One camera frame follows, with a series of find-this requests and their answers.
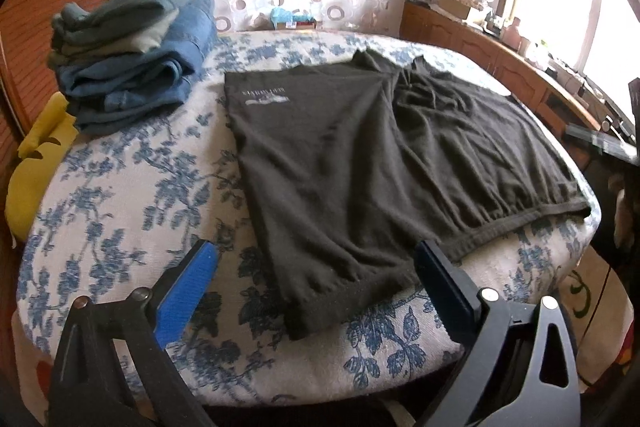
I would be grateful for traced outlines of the black pants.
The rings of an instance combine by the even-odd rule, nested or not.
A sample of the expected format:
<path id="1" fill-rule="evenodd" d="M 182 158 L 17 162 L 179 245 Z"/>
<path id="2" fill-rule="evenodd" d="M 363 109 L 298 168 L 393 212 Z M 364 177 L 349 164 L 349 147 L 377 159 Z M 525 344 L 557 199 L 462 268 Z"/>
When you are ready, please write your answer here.
<path id="1" fill-rule="evenodd" d="M 416 283 L 431 239 L 459 261 L 541 218 L 590 211 L 567 162 L 509 95 L 373 50 L 224 77 L 243 190 L 288 335 Z"/>

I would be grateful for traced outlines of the wooden sideboard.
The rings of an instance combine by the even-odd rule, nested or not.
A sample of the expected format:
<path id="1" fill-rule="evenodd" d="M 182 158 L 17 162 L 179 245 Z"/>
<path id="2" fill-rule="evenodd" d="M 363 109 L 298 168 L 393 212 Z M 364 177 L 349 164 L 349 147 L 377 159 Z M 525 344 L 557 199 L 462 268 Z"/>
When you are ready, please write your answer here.
<path id="1" fill-rule="evenodd" d="M 411 1 L 405 2 L 402 11 L 399 37 L 453 50 L 472 60 L 534 112 L 580 169 L 588 167 L 589 154 L 566 141 L 564 131 L 568 124 L 598 131 L 600 124 L 570 92 L 523 57 L 471 26 Z"/>

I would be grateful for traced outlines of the blue floral bed cover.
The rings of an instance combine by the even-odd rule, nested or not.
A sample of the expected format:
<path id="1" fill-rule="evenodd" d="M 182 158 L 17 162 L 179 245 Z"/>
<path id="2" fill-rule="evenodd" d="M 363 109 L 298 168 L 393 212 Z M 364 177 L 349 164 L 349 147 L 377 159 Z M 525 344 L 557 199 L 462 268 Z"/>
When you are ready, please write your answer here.
<path id="1" fill-rule="evenodd" d="M 168 355 L 207 405 L 294 405 L 397 387 L 457 360 L 427 293 L 403 291 L 327 331 L 293 341 L 260 265 L 224 73 L 346 61 L 374 49 L 399 65 L 434 67 L 498 90 L 465 56 L 436 46 L 346 31 L 247 31 L 221 37 L 186 104 L 102 139 L 80 139 L 44 195 L 17 282 L 24 364 L 58 350 L 73 301 L 97 303 L 151 286 L 199 239 L 219 251 L 217 273 Z"/>

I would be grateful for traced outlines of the cardboard box on sideboard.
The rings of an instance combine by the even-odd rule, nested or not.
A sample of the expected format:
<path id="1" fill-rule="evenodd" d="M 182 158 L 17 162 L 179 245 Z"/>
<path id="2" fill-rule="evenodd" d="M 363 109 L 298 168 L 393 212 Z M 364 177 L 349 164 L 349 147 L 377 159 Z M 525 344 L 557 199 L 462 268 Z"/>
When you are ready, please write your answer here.
<path id="1" fill-rule="evenodd" d="M 476 9 L 472 5 L 467 5 L 460 0 L 437 0 L 439 9 L 444 10 L 453 17 L 457 17 L 459 20 L 468 20 L 469 17 L 473 17 L 476 14 Z"/>

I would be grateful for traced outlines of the blue jeans stack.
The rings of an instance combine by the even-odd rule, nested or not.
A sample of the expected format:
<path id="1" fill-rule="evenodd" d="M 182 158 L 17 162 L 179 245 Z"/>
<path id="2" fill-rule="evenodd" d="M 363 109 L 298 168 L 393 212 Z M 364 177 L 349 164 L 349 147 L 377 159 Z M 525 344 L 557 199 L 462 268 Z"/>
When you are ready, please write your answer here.
<path id="1" fill-rule="evenodd" d="M 55 66 L 78 131 L 111 134 L 183 104 L 217 39 L 213 10 L 214 0 L 192 0 L 151 51 Z"/>

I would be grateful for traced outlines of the box with teal cloth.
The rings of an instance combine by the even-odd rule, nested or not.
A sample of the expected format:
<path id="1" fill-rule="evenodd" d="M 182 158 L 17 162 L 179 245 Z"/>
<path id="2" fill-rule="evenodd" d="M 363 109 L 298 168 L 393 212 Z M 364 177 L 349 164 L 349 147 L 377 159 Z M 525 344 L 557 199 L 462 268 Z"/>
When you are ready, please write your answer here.
<path id="1" fill-rule="evenodd" d="M 282 8 L 274 8 L 269 15 L 270 23 L 277 30 L 316 29 L 316 19 L 304 12 L 292 12 Z"/>

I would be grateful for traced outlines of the wooden wardrobe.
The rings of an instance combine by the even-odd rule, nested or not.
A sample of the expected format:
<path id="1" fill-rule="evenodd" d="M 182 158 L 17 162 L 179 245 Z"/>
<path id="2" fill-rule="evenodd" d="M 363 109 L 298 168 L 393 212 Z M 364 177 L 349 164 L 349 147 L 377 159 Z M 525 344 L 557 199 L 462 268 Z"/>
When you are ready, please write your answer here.
<path id="1" fill-rule="evenodd" d="M 51 17 L 76 2 L 93 9 L 106 0 L 4 0 L 1 3 L 1 169 L 16 157 L 58 85 L 47 69 Z"/>

